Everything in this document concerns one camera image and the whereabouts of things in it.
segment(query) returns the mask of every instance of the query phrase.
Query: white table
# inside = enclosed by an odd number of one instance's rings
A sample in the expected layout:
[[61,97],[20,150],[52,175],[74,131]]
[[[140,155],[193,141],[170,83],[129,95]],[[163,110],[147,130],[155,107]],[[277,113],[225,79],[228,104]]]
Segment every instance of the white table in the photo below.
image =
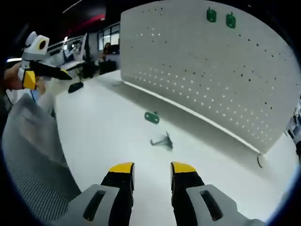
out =
[[[158,112],[160,123],[144,119]],[[123,84],[120,71],[84,82],[84,88],[56,98],[59,136],[69,169],[81,191],[99,184],[108,169],[135,163],[134,206],[130,225],[174,226],[170,162],[194,166],[206,184],[213,184],[237,202],[248,218],[267,220],[287,190],[297,166],[295,145],[283,136],[265,155],[257,153],[199,118],[163,100]],[[173,151],[151,146],[165,132]]]

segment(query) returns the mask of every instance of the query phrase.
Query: chair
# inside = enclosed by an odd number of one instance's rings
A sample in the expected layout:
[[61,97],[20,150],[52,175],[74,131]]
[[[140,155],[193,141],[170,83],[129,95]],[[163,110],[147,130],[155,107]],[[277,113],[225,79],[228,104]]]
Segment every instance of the chair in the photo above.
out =
[[33,215],[49,223],[80,194],[63,155],[55,119],[25,94],[8,115],[2,136],[6,167]]

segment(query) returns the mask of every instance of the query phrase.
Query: ceiling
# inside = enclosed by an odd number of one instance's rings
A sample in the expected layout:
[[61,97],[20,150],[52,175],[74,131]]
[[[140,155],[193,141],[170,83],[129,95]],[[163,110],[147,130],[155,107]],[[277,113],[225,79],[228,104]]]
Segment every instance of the ceiling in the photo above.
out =
[[[10,14],[2,19],[9,21],[6,23],[5,37],[8,45],[3,46],[7,48],[7,54],[12,56],[20,52],[24,40],[31,31],[49,37],[50,44],[56,43],[62,41],[65,36],[99,31],[118,22],[121,12],[153,0],[82,0],[64,12],[78,1],[7,1],[6,7]],[[269,0],[215,1],[232,5],[256,16],[278,32],[291,46],[301,49],[301,45],[296,42],[300,38],[294,25],[295,21],[299,21],[298,9],[291,7],[288,3],[291,0],[278,3],[271,3]]]

